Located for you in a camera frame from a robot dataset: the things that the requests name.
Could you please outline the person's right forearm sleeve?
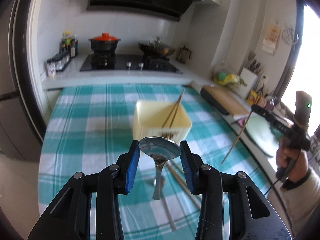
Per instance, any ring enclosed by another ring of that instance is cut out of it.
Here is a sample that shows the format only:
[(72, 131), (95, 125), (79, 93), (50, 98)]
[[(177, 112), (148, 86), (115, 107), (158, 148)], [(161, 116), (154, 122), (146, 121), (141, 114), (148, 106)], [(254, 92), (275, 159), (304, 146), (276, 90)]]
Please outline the person's right forearm sleeve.
[(279, 143), (276, 163), (287, 167), (287, 159), (296, 163), (281, 185), (281, 195), (291, 222), (293, 236), (319, 239), (319, 176), (310, 167), (306, 152)]

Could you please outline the person's right hand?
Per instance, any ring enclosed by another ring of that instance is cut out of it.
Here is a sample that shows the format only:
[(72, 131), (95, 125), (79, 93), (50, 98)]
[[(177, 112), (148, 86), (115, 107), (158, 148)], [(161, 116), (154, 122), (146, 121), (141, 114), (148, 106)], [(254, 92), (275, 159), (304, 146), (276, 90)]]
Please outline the person's right hand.
[(279, 181), (289, 180), (292, 183), (304, 183), (310, 177), (309, 162), (304, 150), (289, 148), (282, 137), (276, 152), (277, 174)]

